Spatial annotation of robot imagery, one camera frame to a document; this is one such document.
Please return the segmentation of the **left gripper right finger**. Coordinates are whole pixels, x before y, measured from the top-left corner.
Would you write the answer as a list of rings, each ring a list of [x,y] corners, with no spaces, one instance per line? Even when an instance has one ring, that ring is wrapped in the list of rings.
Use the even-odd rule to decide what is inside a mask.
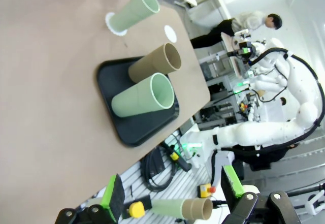
[[[223,166],[221,188],[230,214],[223,223],[299,223],[300,219],[284,191],[275,191],[267,197],[247,191],[234,168]]]

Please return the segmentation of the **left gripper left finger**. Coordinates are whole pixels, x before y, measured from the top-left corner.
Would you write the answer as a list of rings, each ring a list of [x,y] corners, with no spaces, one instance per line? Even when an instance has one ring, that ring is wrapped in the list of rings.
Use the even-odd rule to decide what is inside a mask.
[[[102,200],[78,211],[73,208],[60,210],[55,223],[118,223],[125,200],[124,188],[120,175],[111,176]]]

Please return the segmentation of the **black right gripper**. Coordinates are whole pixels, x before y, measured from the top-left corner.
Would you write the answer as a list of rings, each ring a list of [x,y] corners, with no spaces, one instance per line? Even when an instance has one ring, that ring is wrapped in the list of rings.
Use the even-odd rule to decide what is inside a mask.
[[[237,56],[255,56],[256,47],[251,42],[239,43],[239,49],[236,51]]]

